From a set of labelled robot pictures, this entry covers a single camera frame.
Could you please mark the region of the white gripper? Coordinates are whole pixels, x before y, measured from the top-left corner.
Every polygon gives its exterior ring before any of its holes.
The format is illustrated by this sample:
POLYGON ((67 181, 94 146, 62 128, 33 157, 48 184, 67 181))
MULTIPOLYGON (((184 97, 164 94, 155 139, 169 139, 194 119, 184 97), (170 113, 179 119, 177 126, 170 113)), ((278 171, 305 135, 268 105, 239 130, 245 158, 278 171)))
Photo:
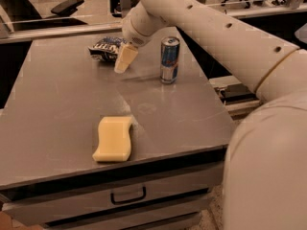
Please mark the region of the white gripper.
POLYGON ((123 20, 122 33, 129 44, 122 44, 119 48, 114 68, 116 73, 124 73, 135 60, 138 55, 136 47, 145 46, 157 31, 169 25, 166 11, 160 5, 139 2, 128 12, 123 20))

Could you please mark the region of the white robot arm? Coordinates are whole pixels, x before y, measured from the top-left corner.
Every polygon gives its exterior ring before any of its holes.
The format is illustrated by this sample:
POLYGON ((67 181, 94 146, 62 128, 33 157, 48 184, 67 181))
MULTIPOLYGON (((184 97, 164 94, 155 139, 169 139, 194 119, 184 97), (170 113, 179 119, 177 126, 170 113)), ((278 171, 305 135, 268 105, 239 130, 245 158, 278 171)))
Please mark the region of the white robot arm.
POLYGON ((123 22, 136 47, 176 26, 262 106, 234 131, 224 161, 224 230, 307 230, 307 51, 197 0, 140 0, 123 22))

